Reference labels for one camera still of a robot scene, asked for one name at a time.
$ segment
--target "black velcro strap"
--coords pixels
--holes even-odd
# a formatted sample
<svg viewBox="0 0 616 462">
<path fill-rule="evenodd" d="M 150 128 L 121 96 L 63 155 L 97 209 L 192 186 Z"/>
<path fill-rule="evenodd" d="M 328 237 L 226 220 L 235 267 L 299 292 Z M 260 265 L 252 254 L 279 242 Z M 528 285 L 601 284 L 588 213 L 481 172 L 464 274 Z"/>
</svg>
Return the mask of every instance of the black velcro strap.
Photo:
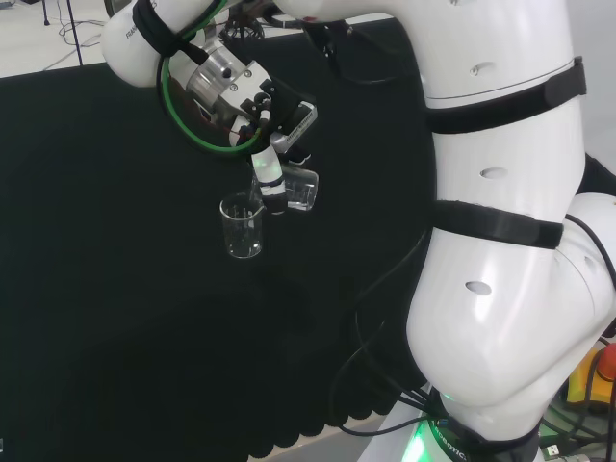
<svg viewBox="0 0 616 462">
<path fill-rule="evenodd" d="M 435 202 L 432 225 L 462 236 L 548 249 L 560 245 L 564 230 L 562 223 L 445 200 Z"/>
<path fill-rule="evenodd" d="M 259 187 L 261 187 L 261 188 L 266 188 L 266 187 L 274 188 L 276 186 L 282 185 L 284 182 L 285 182 L 285 177 L 281 176 L 277 180 L 273 180 L 273 181 L 270 181 L 268 183 L 259 182 Z"/>
<path fill-rule="evenodd" d="M 133 7 L 133 21 L 143 38 L 161 56 L 170 57 L 184 48 L 185 42 L 179 39 L 158 17 L 150 0 L 138 0 Z"/>
<path fill-rule="evenodd" d="M 478 132 L 538 116 L 583 94 L 584 64 L 577 57 L 572 68 L 535 87 L 468 106 L 428 109 L 427 124 L 432 132 L 444 135 Z"/>
</svg>

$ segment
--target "clear plastic cup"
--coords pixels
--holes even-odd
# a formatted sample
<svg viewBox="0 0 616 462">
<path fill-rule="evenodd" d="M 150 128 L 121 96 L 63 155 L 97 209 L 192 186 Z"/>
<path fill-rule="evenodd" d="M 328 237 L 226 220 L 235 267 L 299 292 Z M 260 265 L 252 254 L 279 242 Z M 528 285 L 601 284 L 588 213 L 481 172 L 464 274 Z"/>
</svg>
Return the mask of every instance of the clear plastic cup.
<svg viewBox="0 0 616 462">
<path fill-rule="evenodd" d="M 282 173 L 285 178 L 289 208 L 301 212 L 310 212 L 317 199 L 319 176 L 312 170 L 287 165 L 282 166 Z M 261 199 L 259 180 L 254 175 L 252 177 L 250 196 L 255 200 Z"/>
<path fill-rule="evenodd" d="M 249 192 L 229 195 L 220 202 L 222 231 L 229 255 L 252 258 L 263 248 L 264 205 Z"/>
</svg>

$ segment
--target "black table surface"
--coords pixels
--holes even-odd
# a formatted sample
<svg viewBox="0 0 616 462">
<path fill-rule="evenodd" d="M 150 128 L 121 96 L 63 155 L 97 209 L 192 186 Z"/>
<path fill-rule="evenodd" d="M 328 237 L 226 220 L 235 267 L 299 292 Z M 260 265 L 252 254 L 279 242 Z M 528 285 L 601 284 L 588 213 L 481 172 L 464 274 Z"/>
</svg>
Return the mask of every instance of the black table surface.
<svg viewBox="0 0 616 462">
<path fill-rule="evenodd" d="M 222 197 L 244 165 L 195 151 L 105 65 L 0 81 L 0 437 L 8 460 L 242 461 L 331 424 L 326 394 L 356 349 L 351 301 L 413 246 L 434 192 L 419 76 L 395 21 L 364 26 L 402 51 L 345 46 L 339 84 L 303 36 L 244 48 L 316 96 L 320 195 L 268 218 L 250 261 L 224 250 Z M 363 305 L 365 335 L 407 386 L 404 341 L 424 254 Z M 357 365 L 340 418 L 393 394 Z"/>
</svg>

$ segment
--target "green cable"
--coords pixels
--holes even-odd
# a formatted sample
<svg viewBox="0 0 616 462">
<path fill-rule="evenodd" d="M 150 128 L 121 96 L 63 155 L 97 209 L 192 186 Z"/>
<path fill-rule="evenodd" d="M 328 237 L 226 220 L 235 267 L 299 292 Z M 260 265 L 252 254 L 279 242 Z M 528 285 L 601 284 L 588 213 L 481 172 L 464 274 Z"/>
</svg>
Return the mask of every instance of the green cable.
<svg viewBox="0 0 616 462">
<path fill-rule="evenodd" d="M 210 144 L 202 140 L 200 137 L 195 135 L 189 127 L 187 127 L 184 124 L 180 116 L 175 112 L 173 103 L 171 103 L 171 96 L 169 94 L 169 85 L 168 85 L 169 84 L 169 58 L 165 58 L 165 61 L 163 62 L 162 80 L 163 80 L 163 97 L 165 99 L 165 104 L 167 106 L 169 114 L 171 115 L 171 118 L 173 118 L 175 123 L 177 123 L 178 127 L 186 134 L 186 136 L 188 136 L 192 141 L 194 141 L 199 146 L 209 149 L 211 151 L 225 153 L 225 154 L 240 154 L 240 153 L 244 153 L 258 140 L 259 135 L 261 134 L 261 129 L 257 130 L 250 140 L 248 140 L 244 144 L 241 144 L 235 147 L 220 147 L 220 146 L 216 146 L 215 144 Z"/>
<path fill-rule="evenodd" d="M 205 19 L 198 26 L 196 26 L 194 29 L 192 29 L 190 32 L 188 32 L 188 33 L 186 33 L 184 35 L 184 39 L 191 38 L 195 32 L 197 32 L 198 30 L 203 29 L 205 26 L 207 26 L 210 23 L 210 21 L 212 20 L 212 18 L 215 15 L 217 15 L 218 12 L 222 9 L 222 7 L 224 6 L 225 3 L 226 3 L 226 0 L 222 0 L 222 2 L 220 2 L 220 4 L 212 12 L 212 14 L 210 14 L 210 16 L 208 16 L 207 19 Z M 173 121 L 175 121 L 175 123 L 180 128 L 180 130 L 182 130 L 184 132 L 184 134 L 186 134 L 186 136 L 189 137 L 198 146 L 203 147 L 205 149 L 208 149 L 210 151 L 218 152 L 218 153 L 224 153 L 224 154 L 243 154 L 248 149 L 250 149 L 252 147 L 252 145 L 259 139 L 259 135 L 261 134 L 261 129 L 257 130 L 256 133 L 252 136 L 252 138 L 250 140 L 248 140 L 244 144 L 241 144 L 241 145 L 235 146 L 235 147 L 220 147 L 220 146 L 216 146 L 215 144 L 210 144 L 210 143 L 202 140 L 195 133 L 193 133 L 189 127 L 187 127 L 184 124 L 184 122 L 182 121 L 180 116 L 175 111 L 175 108 L 173 107 L 173 103 L 171 102 L 171 96 L 169 94 L 169 76 L 170 76 L 170 74 L 169 74 L 169 58 L 165 58 L 165 60 L 163 61 L 163 72 L 162 72 L 162 76 L 161 76 L 161 80 L 162 80 L 162 84 L 163 84 L 163 98 L 165 100 L 165 105 L 167 106 L 167 110 L 168 110 L 169 114 L 171 115 L 171 118 L 173 119 Z"/>
</svg>

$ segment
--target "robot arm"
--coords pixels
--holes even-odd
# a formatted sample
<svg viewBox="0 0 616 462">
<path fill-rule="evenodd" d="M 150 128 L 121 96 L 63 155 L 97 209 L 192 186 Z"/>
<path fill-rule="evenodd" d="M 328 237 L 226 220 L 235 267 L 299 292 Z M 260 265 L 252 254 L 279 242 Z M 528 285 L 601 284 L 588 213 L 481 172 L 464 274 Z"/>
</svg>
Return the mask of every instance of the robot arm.
<svg viewBox="0 0 616 462">
<path fill-rule="evenodd" d="M 525 437 L 616 316 L 614 288 L 597 248 L 575 225 L 562 228 L 566 214 L 581 218 L 616 258 L 616 199 L 574 198 L 584 169 L 576 97 L 583 90 L 561 99 L 579 75 L 566 0 L 275 3 L 306 22 L 388 13 L 407 31 L 436 120 L 437 204 L 447 209 L 410 307 L 408 342 L 459 423 L 488 441 Z M 155 4 L 177 33 L 210 2 Z M 135 28 L 131 8 L 112 18 L 102 41 L 121 78 L 135 86 L 155 84 L 159 55 Z M 238 72 L 262 75 L 254 65 Z M 195 69 L 184 72 L 188 87 Z M 229 91 L 218 89 L 210 101 L 222 95 L 241 108 L 241 98 Z M 539 109 L 530 110 L 524 98 Z M 235 122 L 240 125 L 249 119 L 235 116 L 243 117 Z M 498 238 L 498 230 L 490 234 L 481 224 L 461 231 L 451 219 L 460 205 L 501 224 L 530 221 L 538 234 L 552 237 L 548 244 L 524 243 L 522 232 Z"/>
</svg>

